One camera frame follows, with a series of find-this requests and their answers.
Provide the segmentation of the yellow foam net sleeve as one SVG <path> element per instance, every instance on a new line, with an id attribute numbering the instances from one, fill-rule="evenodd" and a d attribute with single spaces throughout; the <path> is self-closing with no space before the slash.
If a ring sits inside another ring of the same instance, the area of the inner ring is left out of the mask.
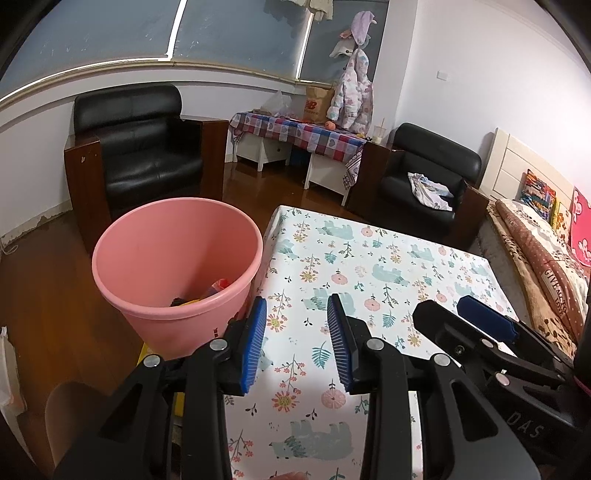
<path id="1" fill-rule="evenodd" d="M 185 305 L 195 304 L 195 303 L 199 303 L 199 302 L 201 302 L 201 299 L 195 299 L 195 300 L 190 300 L 190 301 L 183 301 L 178 306 L 185 306 Z"/>

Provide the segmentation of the red plastic bag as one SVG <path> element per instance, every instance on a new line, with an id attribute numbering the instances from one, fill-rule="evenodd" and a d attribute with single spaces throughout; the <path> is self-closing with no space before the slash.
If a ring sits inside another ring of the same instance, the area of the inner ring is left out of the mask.
<path id="1" fill-rule="evenodd" d="M 202 299 L 214 296 L 215 294 L 221 292 L 222 290 L 224 290 L 225 288 L 228 288 L 228 286 L 231 284 L 230 281 L 228 281 L 228 279 L 225 278 L 221 278 L 216 280 L 215 282 L 213 282 L 211 284 L 211 286 L 209 286 L 204 294 L 201 295 Z"/>

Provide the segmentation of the black foam net sleeve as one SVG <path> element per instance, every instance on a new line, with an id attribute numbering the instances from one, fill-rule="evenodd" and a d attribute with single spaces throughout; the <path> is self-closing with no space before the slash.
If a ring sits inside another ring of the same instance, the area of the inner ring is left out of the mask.
<path id="1" fill-rule="evenodd" d="M 185 299 L 182 299 L 182 298 L 178 298 L 178 297 L 176 297 L 176 298 L 174 298 L 174 299 L 171 301 L 171 303 L 170 303 L 170 306 L 171 306 L 171 307 L 176 307 L 176 306 L 181 306 L 181 305 L 184 305 L 184 304 L 186 304 L 186 303 L 187 303 L 187 300 L 185 300 Z"/>

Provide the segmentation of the pink plastic trash bin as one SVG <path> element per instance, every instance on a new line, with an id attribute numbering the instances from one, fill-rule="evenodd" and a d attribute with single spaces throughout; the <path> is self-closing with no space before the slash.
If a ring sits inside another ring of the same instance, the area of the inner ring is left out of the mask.
<path id="1" fill-rule="evenodd" d="M 263 237 L 242 210 L 204 198 L 138 207 L 112 223 L 92 255 L 94 282 L 143 342 L 166 360 L 190 355 L 245 310 Z M 201 295 L 218 279 L 231 282 Z M 201 302 L 171 307 L 174 298 Z"/>

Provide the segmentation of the bed with brown blanket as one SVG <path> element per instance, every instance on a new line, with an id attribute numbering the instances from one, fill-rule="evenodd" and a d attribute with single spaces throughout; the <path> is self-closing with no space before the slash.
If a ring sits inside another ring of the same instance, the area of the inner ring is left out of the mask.
<path id="1" fill-rule="evenodd" d="M 471 251 L 488 259 L 514 316 L 574 358 L 588 313 L 590 269 L 550 223 L 515 200 L 491 200 Z"/>

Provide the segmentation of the floral patterned table cloth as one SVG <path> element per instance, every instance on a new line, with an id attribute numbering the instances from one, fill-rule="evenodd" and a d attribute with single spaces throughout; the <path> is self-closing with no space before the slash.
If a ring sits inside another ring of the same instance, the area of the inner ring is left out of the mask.
<path id="1" fill-rule="evenodd" d="M 489 262 L 427 240 L 321 213 L 280 206 L 264 235 L 256 291 L 267 304 L 256 382 L 225 401 L 232 476 L 311 479 L 360 475 L 370 401 L 346 393 L 335 370 L 327 305 L 404 354 L 436 345 L 413 326 L 425 300 L 449 310 L 473 296 L 513 316 Z"/>

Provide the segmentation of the pink floral pillow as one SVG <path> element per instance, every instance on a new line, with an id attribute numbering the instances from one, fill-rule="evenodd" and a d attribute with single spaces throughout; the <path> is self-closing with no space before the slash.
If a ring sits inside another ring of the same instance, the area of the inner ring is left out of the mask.
<path id="1" fill-rule="evenodd" d="M 591 210 L 590 202 L 573 189 L 571 202 L 570 247 L 575 258 L 584 266 L 591 265 Z"/>

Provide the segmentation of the colourful striped pillow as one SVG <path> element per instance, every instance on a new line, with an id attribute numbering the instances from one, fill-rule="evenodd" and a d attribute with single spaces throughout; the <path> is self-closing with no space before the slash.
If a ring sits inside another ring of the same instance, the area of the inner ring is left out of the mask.
<path id="1" fill-rule="evenodd" d="M 549 222 L 556 203 L 556 191 L 528 169 L 518 200 Z"/>

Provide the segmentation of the cream wooden headboard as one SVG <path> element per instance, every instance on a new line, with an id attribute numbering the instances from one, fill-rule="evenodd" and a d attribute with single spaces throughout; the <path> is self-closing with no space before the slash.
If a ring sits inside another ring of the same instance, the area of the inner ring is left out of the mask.
<path id="1" fill-rule="evenodd" d="M 527 171 L 548 184 L 556 198 L 570 208 L 573 184 L 514 136 L 496 128 L 480 191 L 490 198 L 517 200 Z"/>

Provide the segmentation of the checkered cloth side table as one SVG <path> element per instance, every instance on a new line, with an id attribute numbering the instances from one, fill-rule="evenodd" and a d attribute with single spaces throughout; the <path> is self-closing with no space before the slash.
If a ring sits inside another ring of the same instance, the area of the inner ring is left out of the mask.
<path id="1" fill-rule="evenodd" d="M 366 139 L 345 131 L 253 112 L 236 113 L 229 122 L 229 131 L 235 158 L 240 156 L 239 145 L 249 135 L 304 149 L 311 154 L 304 187 L 320 185 L 341 195 L 342 203 L 346 203 L 356 184 L 363 146 L 367 143 Z"/>

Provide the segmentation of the hanging floral child jacket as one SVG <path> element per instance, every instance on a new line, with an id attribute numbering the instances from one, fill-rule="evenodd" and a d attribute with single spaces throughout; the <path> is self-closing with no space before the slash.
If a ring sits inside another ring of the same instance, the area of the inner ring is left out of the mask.
<path id="1" fill-rule="evenodd" d="M 360 11 L 353 17 L 351 27 L 341 34 L 351 56 L 335 85 L 327 119 L 353 134 L 366 135 L 372 121 L 373 83 L 369 78 L 370 59 L 363 47 L 370 40 L 370 26 L 376 23 L 373 12 Z"/>

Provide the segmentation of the brown paper bag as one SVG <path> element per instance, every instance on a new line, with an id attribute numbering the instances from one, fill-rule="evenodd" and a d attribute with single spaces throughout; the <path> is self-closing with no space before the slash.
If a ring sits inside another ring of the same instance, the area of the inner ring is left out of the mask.
<path id="1" fill-rule="evenodd" d="M 304 102 L 304 121 L 324 124 L 327 121 L 327 112 L 331 106 L 334 89 L 308 86 L 305 94 L 307 97 Z"/>

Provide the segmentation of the window with white frame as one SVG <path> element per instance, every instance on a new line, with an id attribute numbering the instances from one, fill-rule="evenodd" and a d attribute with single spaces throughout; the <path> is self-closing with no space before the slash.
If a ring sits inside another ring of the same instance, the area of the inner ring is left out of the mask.
<path id="1" fill-rule="evenodd" d="M 365 49 L 377 62 L 389 4 L 335 1 L 318 20 L 304 1 L 62 1 L 32 30 L 1 78 L 1 93 L 77 67 L 165 59 L 283 79 L 332 83 L 345 66 L 339 35 L 369 11 Z"/>

